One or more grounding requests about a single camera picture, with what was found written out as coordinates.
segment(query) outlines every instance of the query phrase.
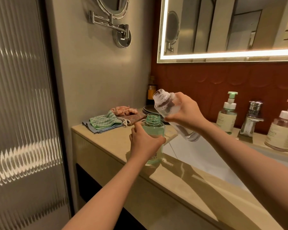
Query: chrome faucet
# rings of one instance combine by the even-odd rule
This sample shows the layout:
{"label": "chrome faucet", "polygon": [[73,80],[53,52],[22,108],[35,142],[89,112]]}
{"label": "chrome faucet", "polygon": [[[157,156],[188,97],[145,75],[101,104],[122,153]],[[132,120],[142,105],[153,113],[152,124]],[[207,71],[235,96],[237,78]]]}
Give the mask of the chrome faucet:
{"label": "chrome faucet", "polygon": [[250,141],[252,143],[255,124],[263,121],[263,119],[260,118],[260,109],[262,104],[261,101],[250,101],[248,113],[246,114],[245,121],[238,134],[239,139]]}

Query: stack of plates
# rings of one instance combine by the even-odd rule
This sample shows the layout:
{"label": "stack of plates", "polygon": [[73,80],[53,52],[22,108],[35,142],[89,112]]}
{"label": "stack of plates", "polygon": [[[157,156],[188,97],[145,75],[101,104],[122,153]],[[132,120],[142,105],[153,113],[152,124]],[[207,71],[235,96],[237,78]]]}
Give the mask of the stack of plates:
{"label": "stack of plates", "polygon": [[[157,110],[154,108],[154,105],[144,106],[143,107],[143,113],[146,114],[146,115],[150,114],[150,113],[159,114],[159,112],[157,112]],[[167,122],[164,121],[162,116],[161,116],[161,122],[167,123]]]}

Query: bottle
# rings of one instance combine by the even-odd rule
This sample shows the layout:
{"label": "bottle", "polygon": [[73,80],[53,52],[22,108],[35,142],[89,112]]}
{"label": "bottle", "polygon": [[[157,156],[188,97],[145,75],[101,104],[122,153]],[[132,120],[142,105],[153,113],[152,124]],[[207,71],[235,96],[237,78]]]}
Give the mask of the bottle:
{"label": "bottle", "polygon": [[[174,93],[166,92],[163,89],[159,89],[153,96],[155,101],[155,109],[163,116],[166,117],[169,114],[175,114],[180,110],[180,105],[175,105],[173,100],[176,98]],[[177,123],[169,123],[175,130],[188,141],[197,141],[200,135],[192,130],[189,130]]]}
{"label": "bottle", "polygon": [[265,145],[277,151],[288,152],[288,110],[281,111],[279,118],[271,124]]}
{"label": "bottle", "polygon": [[153,105],[154,104],[153,95],[156,92],[156,90],[157,90],[157,85],[155,84],[155,77],[150,76],[148,89],[147,89],[146,105]]}
{"label": "bottle", "polygon": [[230,91],[228,92],[229,99],[227,102],[224,102],[223,109],[219,111],[218,119],[216,124],[219,128],[225,131],[227,134],[232,133],[232,129],[234,128],[234,124],[237,118],[237,113],[234,111],[236,109],[235,96],[238,94],[237,92]]}
{"label": "bottle", "polygon": [[[159,136],[164,136],[165,125],[161,122],[161,117],[159,114],[151,113],[147,115],[143,129],[151,137],[157,138]],[[156,154],[147,162],[147,164],[152,165],[161,162],[162,150],[163,145],[158,149]]]}

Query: forearm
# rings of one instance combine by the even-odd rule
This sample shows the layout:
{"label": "forearm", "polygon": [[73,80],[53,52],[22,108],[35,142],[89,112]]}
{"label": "forearm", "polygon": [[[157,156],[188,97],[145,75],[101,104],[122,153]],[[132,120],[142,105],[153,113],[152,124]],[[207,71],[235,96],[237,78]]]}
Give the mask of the forearm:
{"label": "forearm", "polygon": [[113,229],[127,195],[145,162],[131,158],[63,228],[63,230]]}
{"label": "forearm", "polygon": [[199,133],[269,213],[288,229],[288,168],[234,139],[210,122]]}

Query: round magnifying mirror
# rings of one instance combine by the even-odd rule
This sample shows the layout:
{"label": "round magnifying mirror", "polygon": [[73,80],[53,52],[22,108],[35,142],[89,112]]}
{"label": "round magnifying mirror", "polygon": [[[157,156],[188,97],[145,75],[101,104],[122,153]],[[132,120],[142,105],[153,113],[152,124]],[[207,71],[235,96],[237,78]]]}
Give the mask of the round magnifying mirror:
{"label": "round magnifying mirror", "polygon": [[127,0],[97,0],[108,13],[120,15],[123,13]]}
{"label": "round magnifying mirror", "polygon": [[167,15],[165,41],[170,44],[176,43],[179,34],[179,18],[175,11]]}

